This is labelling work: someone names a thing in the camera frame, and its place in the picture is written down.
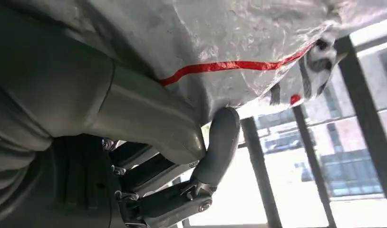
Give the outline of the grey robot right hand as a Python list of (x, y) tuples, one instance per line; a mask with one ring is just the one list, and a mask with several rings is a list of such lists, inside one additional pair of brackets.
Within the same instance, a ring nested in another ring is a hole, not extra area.
[(143, 71), (0, 0), (0, 228), (167, 228), (207, 210), (237, 148), (223, 107), (193, 108)]

